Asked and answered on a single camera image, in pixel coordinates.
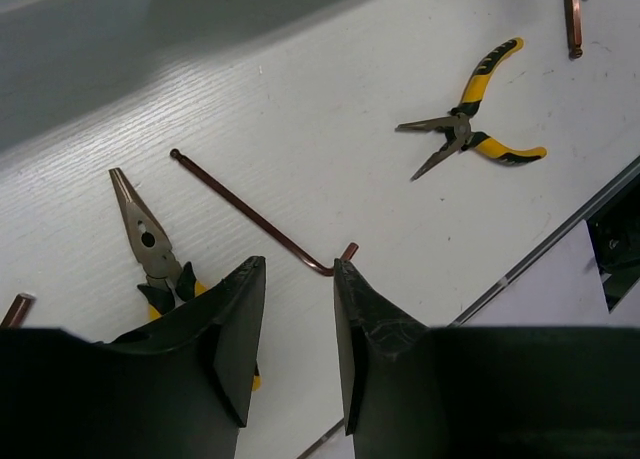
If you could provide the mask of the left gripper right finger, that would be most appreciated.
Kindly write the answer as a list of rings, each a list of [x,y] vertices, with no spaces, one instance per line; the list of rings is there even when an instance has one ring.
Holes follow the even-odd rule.
[[[429,327],[334,264],[344,428],[359,458],[635,458],[639,332]]]

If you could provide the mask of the dark hex key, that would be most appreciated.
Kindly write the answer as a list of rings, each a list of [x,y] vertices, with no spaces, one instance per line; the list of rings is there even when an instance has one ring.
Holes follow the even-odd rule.
[[[568,55],[571,60],[582,57],[581,0],[564,0]]]
[[[209,189],[224,199],[230,206],[244,215],[250,222],[266,233],[271,239],[284,248],[289,254],[303,263],[306,267],[323,277],[332,277],[334,268],[325,266],[299,244],[284,234],[258,211],[228,189],[224,184],[201,168],[191,158],[183,154],[179,149],[173,148],[169,152],[170,157],[177,161],[191,175],[200,180]]]
[[[16,329],[22,327],[35,302],[36,298],[30,294],[18,294],[2,319],[1,328]]]

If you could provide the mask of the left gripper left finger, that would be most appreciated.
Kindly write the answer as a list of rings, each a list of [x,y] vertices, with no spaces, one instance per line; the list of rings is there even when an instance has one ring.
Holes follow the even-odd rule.
[[[247,424],[266,261],[110,343],[1,333],[5,458],[231,458]]]

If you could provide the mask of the green toolbox with clear lid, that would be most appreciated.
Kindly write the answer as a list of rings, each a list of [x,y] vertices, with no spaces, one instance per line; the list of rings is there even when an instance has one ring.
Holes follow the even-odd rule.
[[[73,124],[182,58],[266,42],[367,0],[42,0],[1,16],[1,146]]]

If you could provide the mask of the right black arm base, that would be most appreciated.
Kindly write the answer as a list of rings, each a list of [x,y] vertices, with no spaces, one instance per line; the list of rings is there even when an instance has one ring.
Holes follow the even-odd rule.
[[[588,221],[609,312],[639,282],[639,180],[629,183]]]

